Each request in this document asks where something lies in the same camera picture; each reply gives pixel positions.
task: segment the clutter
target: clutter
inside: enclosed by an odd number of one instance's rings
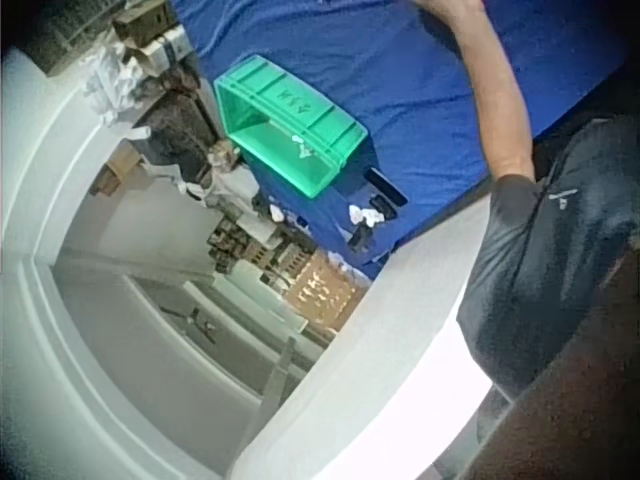
[[[207,152],[216,138],[194,100],[167,92],[137,125],[151,128],[149,138],[132,141],[145,163],[156,167],[177,165],[178,181],[200,183],[210,168]]]
[[[372,208],[363,208],[356,205],[349,205],[349,217],[354,225],[364,222],[369,228],[373,228],[377,223],[385,221],[384,215]]]
[[[391,181],[377,168],[369,168],[364,173],[364,178],[376,187],[380,193],[393,202],[396,207],[404,207],[409,200]]]
[[[95,196],[102,193],[110,197],[139,162],[140,154],[129,142],[121,142],[111,158],[102,166],[89,188],[89,194]]]
[[[207,155],[211,168],[217,173],[229,173],[236,166],[240,158],[240,149],[231,140],[218,140]]]
[[[236,225],[268,250],[273,250],[282,241],[282,238],[277,233],[277,225],[253,212],[243,213],[236,221]]]
[[[369,199],[369,205],[380,212],[385,220],[395,220],[398,218],[398,212],[396,212],[391,203],[382,195],[371,197],[371,199]]]
[[[284,222],[285,216],[284,212],[280,209],[280,207],[276,205],[269,205],[269,213],[271,214],[271,220],[276,223]]]
[[[335,268],[325,253],[316,250],[284,298],[309,320],[307,328],[332,340],[366,291]]]
[[[347,245],[351,250],[356,253],[366,251],[371,238],[373,237],[373,230],[367,225],[367,222],[363,220],[356,226],[356,231],[347,242]]]
[[[173,27],[178,20],[171,4],[166,0],[144,0],[113,19],[113,29],[129,48],[141,48],[156,36]]]
[[[151,40],[148,45],[134,50],[133,55],[147,75],[159,77],[192,50],[184,27],[178,25]]]
[[[81,62],[86,72],[82,93],[107,126],[113,125],[120,113],[142,106],[136,88],[144,72],[135,58],[122,63],[124,51],[121,43],[99,45]]]

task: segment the green bin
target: green bin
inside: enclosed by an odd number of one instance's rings
[[[214,86],[229,138],[309,198],[331,183],[367,137],[344,110],[258,55]]]

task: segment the person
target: person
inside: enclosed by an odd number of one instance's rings
[[[525,102],[482,0],[412,1],[450,27],[471,80],[494,184],[457,320],[474,360],[513,401],[638,247],[640,118],[591,119],[536,182]]]

